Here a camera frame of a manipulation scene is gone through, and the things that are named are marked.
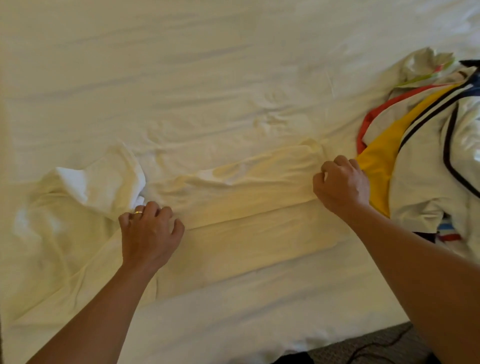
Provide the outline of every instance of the bed sheet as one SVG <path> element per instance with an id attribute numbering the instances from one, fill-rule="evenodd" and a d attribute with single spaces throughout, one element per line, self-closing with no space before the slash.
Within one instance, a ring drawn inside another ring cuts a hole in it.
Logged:
<path id="1" fill-rule="evenodd" d="M 399 60 L 425 46 L 480 55 L 472 0 L 0 7 L 2 148 L 13 183 L 83 168 L 118 139 L 150 181 L 306 135 L 332 156 L 353 156 L 361 119 L 397 82 Z M 406 319 L 351 239 L 139 309 L 120 362 L 267 363 Z M 58 329 L 2 328 L 6 363 L 26 361 Z"/>

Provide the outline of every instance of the gray carpet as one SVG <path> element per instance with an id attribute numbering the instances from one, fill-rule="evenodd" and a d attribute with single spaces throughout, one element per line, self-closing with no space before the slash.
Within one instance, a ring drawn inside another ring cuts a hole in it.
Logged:
<path id="1" fill-rule="evenodd" d="M 364 335 L 359 338 L 349 339 L 336 344 L 326 346 L 324 348 L 315 349 L 309 352 L 310 357 L 315 364 L 345 364 L 352 353 L 358 347 L 371 343 L 378 342 L 388 344 L 398 337 L 400 332 L 405 330 L 409 323 L 387 328 Z M 431 350 L 427 347 L 425 342 L 418 336 L 418 333 L 413 328 L 395 345 L 389 348 L 369 347 L 362 352 L 374 353 L 390 359 L 395 364 L 420 364 L 425 362 Z M 383 359 L 373 358 L 359 358 L 353 364 L 385 364 L 389 361 Z"/>

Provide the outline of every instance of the person's right hand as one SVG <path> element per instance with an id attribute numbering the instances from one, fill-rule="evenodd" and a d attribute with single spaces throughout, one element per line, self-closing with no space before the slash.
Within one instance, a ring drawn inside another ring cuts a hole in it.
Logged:
<path id="1" fill-rule="evenodd" d="M 345 156 L 322 165 L 322 172 L 313 177 L 313 192 L 326 208 L 342 219 L 358 207 L 370 206 L 368 178 L 356 160 Z"/>
<path id="2" fill-rule="evenodd" d="M 135 208 L 138 213 L 120 215 L 123 266 L 155 274 L 177 250 L 185 227 L 176 219 L 170 232 L 168 221 L 173 212 L 170 207 L 160 208 L 150 201 Z"/>

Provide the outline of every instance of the person's left arm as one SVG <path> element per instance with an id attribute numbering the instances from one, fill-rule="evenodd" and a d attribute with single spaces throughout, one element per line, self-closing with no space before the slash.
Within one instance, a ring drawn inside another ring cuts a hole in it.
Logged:
<path id="1" fill-rule="evenodd" d="M 155 202 L 119 217 L 123 264 L 106 286 L 27 364 L 114 364 L 133 313 L 153 275 L 177 249 L 185 230 L 170 207 Z"/>

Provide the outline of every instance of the skin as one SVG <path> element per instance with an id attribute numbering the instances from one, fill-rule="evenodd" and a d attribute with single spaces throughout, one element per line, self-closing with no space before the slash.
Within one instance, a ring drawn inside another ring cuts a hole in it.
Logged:
<path id="1" fill-rule="evenodd" d="M 443 364 L 480 358 L 480 267 L 406 231 L 369 205 L 358 163 L 325 162 L 313 178 L 319 200 L 363 241 L 420 334 Z M 98 295 L 28 363 L 116 363 L 133 313 L 153 275 L 177 249 L 185 227 L 170 207 L 138 206 L 119 217 L 123 264 Z"/>

